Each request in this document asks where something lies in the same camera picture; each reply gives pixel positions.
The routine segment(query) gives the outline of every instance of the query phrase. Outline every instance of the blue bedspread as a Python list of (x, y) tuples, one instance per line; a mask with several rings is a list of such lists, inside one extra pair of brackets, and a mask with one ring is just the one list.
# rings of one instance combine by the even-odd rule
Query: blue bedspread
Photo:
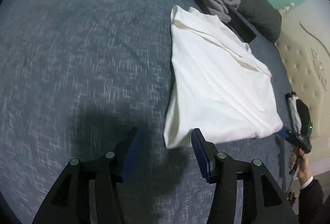
[[(193, 0), (4, 0), (0, 6), (0, 191), (23, 224), (32, 222), (73, 158), (98, 158), (132, 126), (144, 129), (140, 166), (119, 195), (127, 223), (205, 223), (215, 186), (192, 148), (166, 150), (173, 84), (170, 11)], [(278, 112), (289, 125), (291, 91), (275, 46), (250, 44), (273, 73)], [(261, 159), (285, 188), (289, 145), (277, 135), (218, 146)], [(238, 185), (236, 222), (242, 212)]]

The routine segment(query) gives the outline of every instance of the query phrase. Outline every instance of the screw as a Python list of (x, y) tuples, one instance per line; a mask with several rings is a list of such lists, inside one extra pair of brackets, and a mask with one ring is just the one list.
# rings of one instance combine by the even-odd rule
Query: screw
[(78, 159), (72, 159), (71, 161), (70, 161), (70, 165), (77, 165), (79, 163), (79, 160)]
[(254, 160), (253, 160), (253, 163), (254, 163), (256, 166), (261, 166), (261, 165), (262, 165), (262, 161), (260, 161), (259, 159), (254, 159)]
[(107, 157), (107, 158), (114, 158), (114, 156), (115, 156), (115, 154), (113, 151), (109, 151), (105, 154), (105, 157)]
[(220, 158), (220, 159), (224, 159), (224, 158), (227, 157), (227, 154), (225, 154), (225, 153), (222, 152), (222, 151), (219, 151), (219, 152), (217, 153), (217, 156), (218, 156), (218, 158)]

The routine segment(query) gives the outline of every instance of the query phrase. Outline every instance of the black cloth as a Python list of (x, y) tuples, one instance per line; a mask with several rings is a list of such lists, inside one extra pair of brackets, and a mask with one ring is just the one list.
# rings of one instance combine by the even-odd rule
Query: black cloth
[(330, 200), (323, 205), (323, 191), (320, 182), (312, 182), (299, 194), (299, 222), (300, 224), (329, 224)]
[[(202, 0), (194, 0), (204, 14), (209, 14), (205, 4)], [(230, 8), (228, 8), (228, 15), (231, 17), (229, 23), (224, 23), (227, 27), (235, 31), (241, 39), (250, 43), (257, 35), (245, 24), (245, 22)]]
[(311, 122), (311, 115), (309, 109), (307, 105), (304, 102), (302, 102), (300, 99), (297, 99), (296, 104), (297, 104), (297, 111), (301, 120), (300, 133), (304, 138), (310, 139), (308, 137), (308, 131), (309, 131), (308, 129), (309, 129), (309, 124)]

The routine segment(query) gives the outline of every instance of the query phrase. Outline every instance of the dark gray pillow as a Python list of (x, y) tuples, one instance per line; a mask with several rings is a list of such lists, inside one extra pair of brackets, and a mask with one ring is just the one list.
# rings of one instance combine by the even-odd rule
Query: dark gray pillow
[(267, 0), (240, 0), (238, 12), (270, 42), (276, 42), (281, 31), (282, 18)]
[(270, 42), (276, 42), (281, 32), (282, 17), (267, 0), (240, 0), (238, 12)]

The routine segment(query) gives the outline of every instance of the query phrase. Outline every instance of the white shirt cuff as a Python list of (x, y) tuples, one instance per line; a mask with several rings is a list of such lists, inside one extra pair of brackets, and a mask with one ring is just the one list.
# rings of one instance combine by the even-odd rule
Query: white shirt cuff
[(304, 184), (301, 185), (300, 189), (302, 190), (302, 189), (306, 188), (312, 182), (313, 179), (314, 179), (314, 177), (311, 176), (309, 180), (307, 180)]

